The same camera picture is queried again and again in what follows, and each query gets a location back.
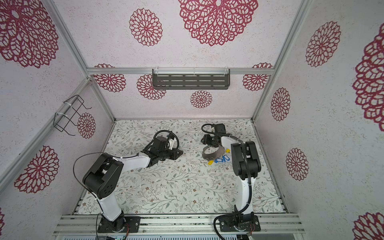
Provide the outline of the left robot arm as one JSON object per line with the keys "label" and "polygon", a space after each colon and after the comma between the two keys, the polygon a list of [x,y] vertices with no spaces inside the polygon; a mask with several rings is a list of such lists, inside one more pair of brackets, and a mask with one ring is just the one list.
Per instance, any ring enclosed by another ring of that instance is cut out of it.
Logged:
{"label": "left robot arm", "polygon": [[138,231],[137,220],[127,220],[114,193],[122,173],[135,169],[150,168],[159,161],[177,160],[183,151],[176,135],[167,132],[167,137],[154,136],[151,142],[138,154],[130,157],[116,157],[98,152],[99,157],[82,179],[83,187],[100,205],[102,216],[96,233],[121,233]]}

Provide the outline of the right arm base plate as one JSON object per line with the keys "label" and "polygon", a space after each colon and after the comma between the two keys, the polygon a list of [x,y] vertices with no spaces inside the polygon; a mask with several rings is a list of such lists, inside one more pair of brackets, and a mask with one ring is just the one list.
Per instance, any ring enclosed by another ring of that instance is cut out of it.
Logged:
{"label": "right arm base plate", "polygon": [[260,232],[261,225],[254,213],[219,219],[221,232]]}

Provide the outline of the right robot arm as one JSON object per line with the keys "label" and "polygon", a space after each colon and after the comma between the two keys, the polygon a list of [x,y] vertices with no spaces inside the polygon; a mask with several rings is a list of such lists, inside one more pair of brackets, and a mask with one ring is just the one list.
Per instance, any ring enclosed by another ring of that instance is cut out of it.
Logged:
{"label": "right robot arm", "polygon": [[224,124],[204,124],[201,127],[204,136],[201,143],[205,145],[202,157],[207,161],[215,161],[230,150],[233,172],[240,181],[238,198],[233,213],[217,217],[221,223],[225,220],[243,221],[253,215],[253,185],[262,169],[260,157],[253,141],[244,142],[240,138],[227,133]]}

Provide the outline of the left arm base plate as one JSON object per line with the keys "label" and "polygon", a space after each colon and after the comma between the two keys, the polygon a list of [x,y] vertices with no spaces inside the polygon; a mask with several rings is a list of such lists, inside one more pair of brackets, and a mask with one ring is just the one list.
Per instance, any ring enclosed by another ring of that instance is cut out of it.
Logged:
{"label": "left arm base plate", "polygon": [[141,217],[118,217],[115,221],[111,222],[102,216],[101,221],[97,228],[97,233],[137,233],[139,231]]}

